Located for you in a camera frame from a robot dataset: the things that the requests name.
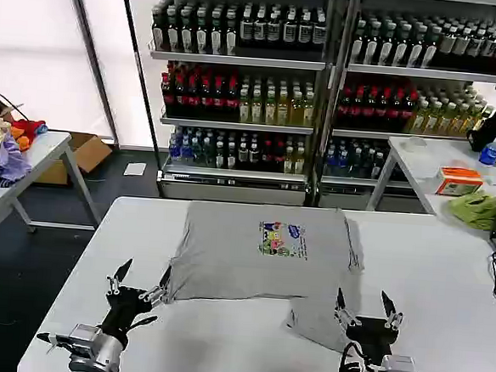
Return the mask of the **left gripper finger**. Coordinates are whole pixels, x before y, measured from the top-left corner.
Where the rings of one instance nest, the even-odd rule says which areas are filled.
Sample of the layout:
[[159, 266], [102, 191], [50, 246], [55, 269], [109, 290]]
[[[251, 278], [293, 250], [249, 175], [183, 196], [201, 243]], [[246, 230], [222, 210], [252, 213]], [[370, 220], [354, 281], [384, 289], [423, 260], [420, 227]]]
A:
[[167, 287], [169, 286], [172, 267], [169, 266], [161, 276], [160, 282], [152, 290], [145, 291], [139, 295], [139, 300], [145, 303], [159, 304], [164, 296], [167, 296]]
[[120, 267], [117, 268], [116, 272], [112, 276], [108, 276], [109, 289], [107, 290], [107, 296], [118, 296], [120, 295], [120, 285], [127, 275], [133, 259], [128, 259]]

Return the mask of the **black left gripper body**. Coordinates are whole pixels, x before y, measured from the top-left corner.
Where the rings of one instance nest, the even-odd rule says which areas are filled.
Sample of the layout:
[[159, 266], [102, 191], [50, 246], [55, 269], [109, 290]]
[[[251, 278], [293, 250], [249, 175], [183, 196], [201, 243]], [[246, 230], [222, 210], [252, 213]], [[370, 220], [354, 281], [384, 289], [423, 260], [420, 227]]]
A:
[[149, 313], [153, 306], [150, 302], [139, 298], [144, 294], [141, 289], [119, 287], [119, 294], [111, 294], [106, 297], [110, 310], [100, 324], [105, 335], [115, 337], [121, 344], [127, 344], [127, 332], [132, 327], [134, 319], [143, 313]]

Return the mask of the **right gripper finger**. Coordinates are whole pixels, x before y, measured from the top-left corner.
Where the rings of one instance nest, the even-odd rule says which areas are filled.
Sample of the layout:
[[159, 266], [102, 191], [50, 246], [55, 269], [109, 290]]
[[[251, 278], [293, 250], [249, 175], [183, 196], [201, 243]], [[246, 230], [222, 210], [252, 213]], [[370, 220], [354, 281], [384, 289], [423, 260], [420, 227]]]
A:
[[359, 326], [361, 322], [359, 319], [355, 318], [346, 308], [345, 298], [343, 296], [342, 288], [338, 289], [336, 304], [335, 304], [335, 318], [340, 325], [346, 326]]
[[382, 291], [380, 295], [387, 316], [386, 327], [395, 330], [399, 329], [403, 321], [403, 314], [397, 311], [394, 301], [385, 293], [385, 291]]

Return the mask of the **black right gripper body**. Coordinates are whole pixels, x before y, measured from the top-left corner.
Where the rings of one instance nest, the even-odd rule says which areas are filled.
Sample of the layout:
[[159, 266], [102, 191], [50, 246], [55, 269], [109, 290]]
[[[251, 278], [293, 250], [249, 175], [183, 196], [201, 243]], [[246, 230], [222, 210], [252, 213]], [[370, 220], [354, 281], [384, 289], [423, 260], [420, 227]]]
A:
[[396, 342], [398, 331], [386, 325], [383, 318], [359, 317], [345, 329], [347, 338], [359, 344], [364, 357], [384, 358], [392, 355], [391, 345]]

